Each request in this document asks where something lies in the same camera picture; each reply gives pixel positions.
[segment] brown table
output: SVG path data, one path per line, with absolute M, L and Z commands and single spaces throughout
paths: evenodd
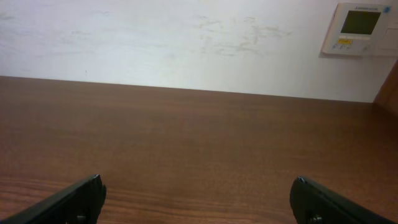
M 0 77 L 0 218 L 89 174 L 98 223 L 295 223 L 306 175 L 398 222 L 398 125 L 367 103 Z

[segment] white wall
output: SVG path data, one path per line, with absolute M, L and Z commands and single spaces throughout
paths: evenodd
M 338 2 L 0 0 L 0 75 L 371 102 L 395 60 L 319 57 Z

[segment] light switch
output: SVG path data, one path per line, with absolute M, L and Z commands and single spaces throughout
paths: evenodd
M 398 49 L 398 29 L 388 29 L 381 41 L 381 49 Z

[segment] black object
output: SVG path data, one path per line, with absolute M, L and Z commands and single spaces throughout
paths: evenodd
M 396 224 L 306 177 L 294 181 L 290 206 L 298 224 Z
M 0 223 L 95 224 L 105 197 L 100 175 L 92 175 Z

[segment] thermostat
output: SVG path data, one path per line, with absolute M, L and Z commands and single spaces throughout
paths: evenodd
M 322 52 L 340 55 L 372 55 L 385 35 L 396 41 L 398 31 L 388 30 L 391 6 L 339 3 L 323 43 Z

